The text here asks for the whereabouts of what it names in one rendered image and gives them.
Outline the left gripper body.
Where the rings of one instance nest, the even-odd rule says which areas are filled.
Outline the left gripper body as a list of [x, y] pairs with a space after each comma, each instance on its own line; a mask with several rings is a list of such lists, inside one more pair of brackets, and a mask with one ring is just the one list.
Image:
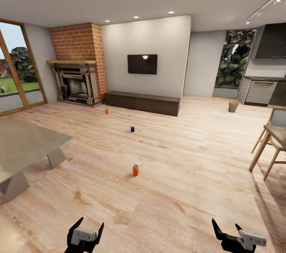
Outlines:
[[71, 244], [72, 236], [73, 236], [73, 231], [69, 231], [67, 235], [68, 248], [64, 253], [83, 253], [84, 251], [92, 253], [94, 249], [94, 241], [81, 240], [78, 245], [74, 245]]

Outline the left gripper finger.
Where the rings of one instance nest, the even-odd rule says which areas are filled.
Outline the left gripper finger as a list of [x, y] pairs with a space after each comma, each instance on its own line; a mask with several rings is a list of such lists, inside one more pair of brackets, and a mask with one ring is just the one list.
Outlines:
[[80, 218], [80, 220], [77, 221], [77, 222], [69, 229], [69, 231], [74, 231], [74, 229], [76, 229], [77, 227], [80, 226], [80, 224], [81, 224], [82, 221], [83, 221], [83, 217]]
[[96, 240], [94, 240], [94, 246], [99, 244], [100, 237], [102, 236], [103, 228], [104, 228], [104, 223], [102, 224], [102, 226], [100, 227], [100, 229], [98, 231], [98, 236], [97, 236]]

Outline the trash can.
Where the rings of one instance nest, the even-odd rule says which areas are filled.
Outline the trash can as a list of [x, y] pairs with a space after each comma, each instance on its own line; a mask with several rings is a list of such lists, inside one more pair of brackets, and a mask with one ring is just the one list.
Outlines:
[[229, 102], [228, 111], [234, 113], [238, 105], [239, 105], [238, 102]]

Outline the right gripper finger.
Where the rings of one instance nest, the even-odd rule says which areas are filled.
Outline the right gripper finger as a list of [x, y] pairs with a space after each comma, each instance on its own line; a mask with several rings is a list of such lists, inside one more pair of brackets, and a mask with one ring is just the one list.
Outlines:
[[218, 227], [215, 219], [212, 219], [212, 223], [213, 223], [213, 227], [214, 227], [214, 231], [216, 234], [216, 238], [219, 240], [223, 240], [224, 235], [226, 235], [225, 233], [222, 233], [222, 231], [220, 230], [220, 228]]
[[236, 228], [239, 230], [243, 230], [238, 224], [235, 224]]

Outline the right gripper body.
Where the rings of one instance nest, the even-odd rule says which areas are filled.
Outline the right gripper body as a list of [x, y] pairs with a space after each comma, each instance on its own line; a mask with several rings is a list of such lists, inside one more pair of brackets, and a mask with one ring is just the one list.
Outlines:
[[241, 243], [237, 240], [238, 237], [229, 234], [224, 235], [221, 246], [223, 250], [232, 253], [254, 253], [256, 245], [253, 244], [253, 251], [246, 250]]

